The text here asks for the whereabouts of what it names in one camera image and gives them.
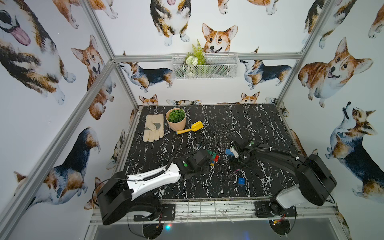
white wire basket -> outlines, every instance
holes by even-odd
[[[186,53],[172,54],[175,79],[235,78],[239,58],[237,53],[207,53],[207,65],[186,65]]]

black marble table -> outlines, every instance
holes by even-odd
[[[229,168],[230,158],[225,155],[229,144],[225,135],[261,140],[270,146],[297,154],[275,105],[178,106],[187,114],[186,128],[199,120],[203,122],[204,128],[177,135],[164,118],[164,137],[153,143],[143,142],[146,115],[163,113],[165,117],[167,111],[174,107],[143,107],[124,167],[126,173],[137,174],[164,166],[172,156],[183,156],[206,140],[210,140],[206,149],[216,152],[219,160],[211,167],[209,174],[154,189],[153,194],[160,199],[264,197],[297,182],[288,172],[259,161],[252,168],[234,173]],[[245,178],[245,185],[238,186],[238,177]]]

shovel handle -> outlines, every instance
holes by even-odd
[[[182,133],[185,133],[185,132],[189,132],[191,131],[192,129],[184,129],[184,130],[179,130],[179,131],[176,131],[177,134],[182,134]]]

dog tongue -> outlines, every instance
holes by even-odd
[[[175,5],[175,3],[176,3],[176,0],[167,0],[167,2],[168,2],[168,4],[169,5]]]
[[[22,45],[28,46],[31,43],[31,39],[19,26],[14,28],[11,34]]]

work gloves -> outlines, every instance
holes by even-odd
[[[147,115],[144,127],[144,142],[157,141],[164,137],[164,115]]]

